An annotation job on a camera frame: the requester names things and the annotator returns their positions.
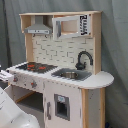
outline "stovetop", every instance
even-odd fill
[[[27,64],[18,66],[16,68],[26,70],[26,71],[31,71],[31,72],[46,73],[47,71],[50,71],[56,67],[57,66],[53,66],[53,65],[29,62]]]

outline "wall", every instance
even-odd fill
[[[87,51],[93,57],[94,39],[85,37],[69,38],[59,41],[53,41],[52,36],[33,36],[34,61],[57,66],[68,66],[75,68],[78,63],[78,54],[81,51]],[[81,62],[86,62],[86,70],[91,71],[88,56],[82,55]]]
[[[4,21],[3,2],[0,0],[0,64],[2,69],[8,67],[7,49],[6,49],[6,35],[5,35],[5,21]],[[0,82],[0,87],[5,88],[6,84]]]
[[[25,61],[19,13],[100,10],[102,13],[102,70],[115,81],[106,88],[106,121],[128,127],[128,1],[127,0],[5,0],[12,62]]]

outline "sink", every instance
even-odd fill
[[[74,72],[78,76],[75,79],[70,79],[70,78],[66,78],[66,77],[61,76],[61,74],[67,73],[67,72]],[[83,81],[91,75],[92,75],[91,72],[87,72],[87,71],[83,71],[83,70],[76,70],[76,69],[69,69],[69,68],[62,68],[62,69],[52,73],[52,76],[54,76],[54,77],[59,77],[59,78],[69,79],[69,80],[75,80],[75,81]]]

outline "tile backsplash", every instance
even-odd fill
[[[34,61],[37,63],[75,68],[81,51],[87,51],[93,57],[92,38],[77,37],[53,41],[52,35],[33,35],[32,42]],[[82,55],[81,62],[86,62],[86,70],[92,71],[93,66],[90,66],[88,56]]]

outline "shelf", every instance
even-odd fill
[[[22,101],[18,102],[18,104],[30,107],[32,109],[43,112],[43,95],[40,93],[33,93]]]

